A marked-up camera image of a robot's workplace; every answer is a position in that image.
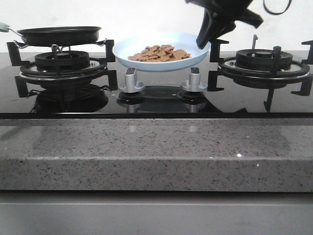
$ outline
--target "light blue plate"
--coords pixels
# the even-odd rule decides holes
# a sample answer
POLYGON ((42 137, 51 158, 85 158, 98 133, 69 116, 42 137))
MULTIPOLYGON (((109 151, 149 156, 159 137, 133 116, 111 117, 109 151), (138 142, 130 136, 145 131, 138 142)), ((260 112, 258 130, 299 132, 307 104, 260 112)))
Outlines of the light blue plate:
POLYGON ((181 70, 201 62, 210 49, 210 43, 204 49, 199 49, 196 38, 196 35, 183 32, 146 32, 116 43, 113 53, 117 60, 128 68, 150 72, 181 70), (183 49, 191 53, 191 58, 169 62, 141 62, 128 59, 129 56, 144 50, 146 46, 167 44, 173 45, 175 50, 183 49))

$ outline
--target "black frying pan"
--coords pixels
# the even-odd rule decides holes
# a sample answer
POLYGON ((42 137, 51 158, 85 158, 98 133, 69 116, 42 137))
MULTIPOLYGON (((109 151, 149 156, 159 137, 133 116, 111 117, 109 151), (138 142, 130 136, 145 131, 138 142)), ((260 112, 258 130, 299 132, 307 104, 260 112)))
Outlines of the black frying pan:
MULTIPOLYGON (((56 44, 66 47, 97 42, 100 29, 101 27, 96 26, 48 27, 22 29, 17 33, 24 43, 30 46, 50 47, 56 44)), ((9 30, 12 29, 8 25, 0 23, 0 31, 8 32, 9 30)))

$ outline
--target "granite countertop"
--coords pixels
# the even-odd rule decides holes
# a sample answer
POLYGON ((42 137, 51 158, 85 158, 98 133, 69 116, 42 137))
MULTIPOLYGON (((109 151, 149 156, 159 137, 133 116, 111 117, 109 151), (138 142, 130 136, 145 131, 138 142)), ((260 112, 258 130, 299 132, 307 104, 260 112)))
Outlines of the granite countertop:
POLYGON ((0 190, 313 191, 313 118, 0 120, 0 190))

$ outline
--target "gas stove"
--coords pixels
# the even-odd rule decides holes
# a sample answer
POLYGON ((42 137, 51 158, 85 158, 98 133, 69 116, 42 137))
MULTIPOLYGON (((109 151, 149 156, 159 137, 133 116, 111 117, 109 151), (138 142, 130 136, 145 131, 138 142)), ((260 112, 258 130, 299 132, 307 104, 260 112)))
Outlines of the gas stove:
POLYGON ((115 61, 113 40, 99 42, 106 53, 93 56, 57 45, 20 53, 22 46, 9 42, 12 65, 0 67, 0 117, 313 117, 313 41, 303 43, 309 52, 284 52, 256 49, 256 39, 251 49, 222 53, 229 42, 215 40, 202 62, 170 72, 124 67, 115 61))

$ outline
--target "food on plate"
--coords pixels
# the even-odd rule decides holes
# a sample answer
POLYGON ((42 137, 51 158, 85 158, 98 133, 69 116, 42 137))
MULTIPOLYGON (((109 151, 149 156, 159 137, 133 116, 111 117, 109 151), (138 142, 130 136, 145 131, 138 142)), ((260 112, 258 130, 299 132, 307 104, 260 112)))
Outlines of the food on plate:
POLYGON ((190 53, 183 49, 174 50, 172 45, 154 45, 153 47, 145 47, 141 53, 129 56, 129 60, 142 62, 168 62, 175 60, 183 60, 190 58, 190 53))

